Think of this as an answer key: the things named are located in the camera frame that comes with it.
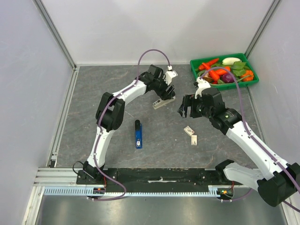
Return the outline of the white staple box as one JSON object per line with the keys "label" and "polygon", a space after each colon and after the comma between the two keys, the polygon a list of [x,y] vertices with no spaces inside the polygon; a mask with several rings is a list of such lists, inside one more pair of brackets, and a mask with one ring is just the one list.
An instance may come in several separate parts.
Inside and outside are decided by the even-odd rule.
{"label": "white staple box", "polygon": [[194,135],[194,130],[190,127],[190,126],[186,126],[185,128],[184,128],[184,131],[189,135],[189,136],[192,136],[192,135]]}
{"label": "white staple box", "polygon": [[197,145],[197,135],[191,135],[191,145]]}

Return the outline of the white toy radish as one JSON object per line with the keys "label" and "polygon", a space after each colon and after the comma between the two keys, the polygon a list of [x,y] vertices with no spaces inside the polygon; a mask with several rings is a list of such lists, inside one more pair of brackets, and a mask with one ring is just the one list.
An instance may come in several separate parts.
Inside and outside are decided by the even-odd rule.
{"label": "white toy radish", "polygon": [[242,62],[242,60],[236,57],[227,57],[222,60],[222,64],[225,66],[232,66],[235,62]]}

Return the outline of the green toy leafy vegetable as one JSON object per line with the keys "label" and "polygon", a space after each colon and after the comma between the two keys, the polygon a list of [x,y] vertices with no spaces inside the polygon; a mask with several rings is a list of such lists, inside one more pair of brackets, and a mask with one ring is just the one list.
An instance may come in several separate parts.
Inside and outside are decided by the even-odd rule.
{"label": "green toy leafy vegetable", "polygon": [[236,77],[241,77],[247,70],[250,70],[246,63],[241,61],[234,62],[230,69]]}

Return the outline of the brown toy mushroom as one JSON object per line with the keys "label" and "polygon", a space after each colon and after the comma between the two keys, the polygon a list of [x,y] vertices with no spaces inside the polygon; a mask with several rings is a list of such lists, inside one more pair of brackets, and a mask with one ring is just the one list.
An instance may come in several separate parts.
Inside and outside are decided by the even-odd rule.
{"label": "brown toy mushroom", "polygon": [[207,76],[207,75],[203,76],[203,79],[205,81],[209,82],[209,83],[213,83],[214,82],[214,80],[211,77]]}

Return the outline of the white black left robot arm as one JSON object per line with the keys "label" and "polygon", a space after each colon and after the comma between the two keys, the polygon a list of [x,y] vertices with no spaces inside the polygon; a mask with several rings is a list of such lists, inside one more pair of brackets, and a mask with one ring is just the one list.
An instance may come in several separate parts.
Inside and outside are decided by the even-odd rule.
{"label": "white black left robot arm", "polygon": [[108,145],[123,122],[125,106],[149,91],[154,91],[163,101],[174,99],[175,91],[171,82],[177,75],[172,66],[168,66],[164,72],[163,69],[150,65],[148,71],[140,74],[125,88],[102,95],[96,112],[95,141],[90,156],[77,173],[77,184],[100,184],[104,179],[103,167]]}

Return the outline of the orange toy carrot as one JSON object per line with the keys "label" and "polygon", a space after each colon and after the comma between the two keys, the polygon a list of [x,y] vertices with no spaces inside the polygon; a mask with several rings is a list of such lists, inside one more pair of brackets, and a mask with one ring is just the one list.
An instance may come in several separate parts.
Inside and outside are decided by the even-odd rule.
{"label": "orange toy carrot", "polygon": [[222,69],[215,70],[215,73],[218,74],[219,76],[222,76],[222,75],[226,74],[228,71],[230,71],[230,67],[226,66],[226,67],[223,67]]}
{"label": "orange toy carrot", "polygon": [[207,63],[202,63],[202,65],[214,81],[218,81],[220,79],[220,76],[213,69],[211,69]]}
{"label": "orange toy carrot", "polygon": [[202,71],[202,70],[205,70],[205,66],[204,64],[206,64],[207,66],[211,66],[213,65],[214,63],[217,63],[219,61],[219,58],[215,58],[215,59],[212,59],[210,61],[207,61],[207,62],[203,62],[199,67],[198,67],[198,70],[199,71]]}

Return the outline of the blue and black stapler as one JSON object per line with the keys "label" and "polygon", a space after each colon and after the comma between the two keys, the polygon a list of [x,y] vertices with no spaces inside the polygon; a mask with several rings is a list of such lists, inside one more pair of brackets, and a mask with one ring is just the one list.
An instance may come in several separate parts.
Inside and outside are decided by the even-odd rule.
{"label": "blue and black stapler", "polygon": [[140,120],[135,120],[135,147],[143,148],[143,127]]}

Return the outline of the green toy long beans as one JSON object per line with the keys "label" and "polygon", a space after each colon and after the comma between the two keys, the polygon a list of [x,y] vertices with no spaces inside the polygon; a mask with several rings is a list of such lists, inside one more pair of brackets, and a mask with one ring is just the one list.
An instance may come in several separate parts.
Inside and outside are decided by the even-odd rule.
{"label": "green toy long beans", "polygon": [[[198,78],[194,82],[194,86],[198,85],[198,81],[203,76],[203,80],[206,80],[208,83],[211,84],[211,86],[216,86],[216,87],[227,87],[233,84],[235,86],[235,82],[233,77],[227,73],[227,71],[223,69],[218,69],[218,70],[212,70],[210,72],[200,71],[198,73]],[[238,83],[245,83],[245,82],[250,82],[254,80],[254,73],[251,70],[245,70],[245,74],[241,75],[240,77],[236,76],[236,80]]]}

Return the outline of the green plastic basket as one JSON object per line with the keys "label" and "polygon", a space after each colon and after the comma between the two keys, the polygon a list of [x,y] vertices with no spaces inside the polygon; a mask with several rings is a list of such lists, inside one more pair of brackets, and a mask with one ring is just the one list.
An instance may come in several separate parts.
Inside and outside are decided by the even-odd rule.
{"label": "green plastic basket", "polygon": [[235,82],[241,88],[259,82],[243,53],[194,59],[190,66],[196,81],[202,78],[218,90],[235,89]]}

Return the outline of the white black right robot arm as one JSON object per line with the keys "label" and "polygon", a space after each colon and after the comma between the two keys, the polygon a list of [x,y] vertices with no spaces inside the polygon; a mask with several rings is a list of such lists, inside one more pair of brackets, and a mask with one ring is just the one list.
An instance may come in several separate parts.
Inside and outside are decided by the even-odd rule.
{"label": "white black right robot arm", "polygon": [[273,152],[243,120],[227,108],[220,91],[206,88],[200,95],[184,95],[179,114],[185,118],[207,118],[212,126],[234,141],[255,163],[258,170],[243,167],[232,160],[216,166],[219,184],[236,181],[258,192],[270,206],[276,207],[300,189],[300,166],[290,164]]}

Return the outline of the beige and black stapler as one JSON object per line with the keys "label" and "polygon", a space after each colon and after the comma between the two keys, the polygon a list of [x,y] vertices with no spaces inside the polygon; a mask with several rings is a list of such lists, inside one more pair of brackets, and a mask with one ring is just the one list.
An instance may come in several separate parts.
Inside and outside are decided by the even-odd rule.
{"label": "beige and black stapler", "polygon": [[156,110],[158,108],[161,108],[163,106],[166,106],[167,104],[173,102],[176,99],[176,97],[171,97],[171,99],[167,99],[167,100],[162,100],[162,99],[158,99],[156,102],[154,102],[152,104],[153,108]]}

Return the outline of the purple toy onion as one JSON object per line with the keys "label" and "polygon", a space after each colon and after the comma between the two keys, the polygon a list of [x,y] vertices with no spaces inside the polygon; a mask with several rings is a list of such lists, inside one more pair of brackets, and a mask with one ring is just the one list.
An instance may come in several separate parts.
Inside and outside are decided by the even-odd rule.
{"label": "purple toy onion", "polygon": [[229,73],[222,75],[221,80],[224,83],[233,83],[234,82],[234,78]]}

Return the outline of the small orange toy pumpkin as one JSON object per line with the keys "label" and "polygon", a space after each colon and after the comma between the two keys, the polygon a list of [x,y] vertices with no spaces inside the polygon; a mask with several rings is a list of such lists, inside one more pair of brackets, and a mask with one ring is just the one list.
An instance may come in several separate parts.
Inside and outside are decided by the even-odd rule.
{"label": "small orange toy pumpkin", "polygon": [[242,82],[249,82],[254,79],[254,73],[252,70],[246,70],[245,74],[241,76]]}

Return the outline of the aluminium frame rail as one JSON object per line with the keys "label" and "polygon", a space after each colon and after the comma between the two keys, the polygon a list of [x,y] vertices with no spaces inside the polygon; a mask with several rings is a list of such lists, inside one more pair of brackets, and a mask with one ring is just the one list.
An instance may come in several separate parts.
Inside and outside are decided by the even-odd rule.
{"label": "aluminium frame rail", "polygon": [[69,50],[67,49],[59,31],[57,30],[49,12],[47,11],[44,3],[42,0],[33,0],[33,3],[37,7],[38,11],[40,12],[44,22],[46,23],[48,29],[50,30],[52,36],[54,37],[57,45],[59,46],[60,50],[62,51],[63,55],[65,56],[68,64],[71,66],[72,69],[76,69],[77,65],[73,60]]}

